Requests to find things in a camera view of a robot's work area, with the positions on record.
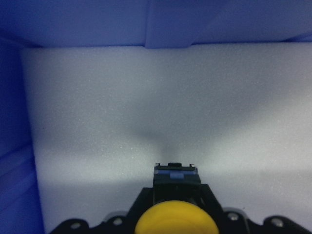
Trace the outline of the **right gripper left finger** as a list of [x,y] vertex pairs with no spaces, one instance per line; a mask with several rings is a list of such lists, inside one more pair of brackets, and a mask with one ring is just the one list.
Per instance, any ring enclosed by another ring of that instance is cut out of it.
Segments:
[[56,226],[52,234],[133,234],[141,215],[153,204],[153,189],[143,188],[126,215],[115,215],[90,227],[83,219],[68,219]]

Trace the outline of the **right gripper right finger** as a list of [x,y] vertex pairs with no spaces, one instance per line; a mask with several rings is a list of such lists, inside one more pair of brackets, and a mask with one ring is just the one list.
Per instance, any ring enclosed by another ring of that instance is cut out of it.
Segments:
[[201,200],[204,210],[213,218],[221,234],[310,234],[311,231],[280,216],[271,215],[257,224],[242,211],[234,208],[224,209],[207,184],[201,185]]

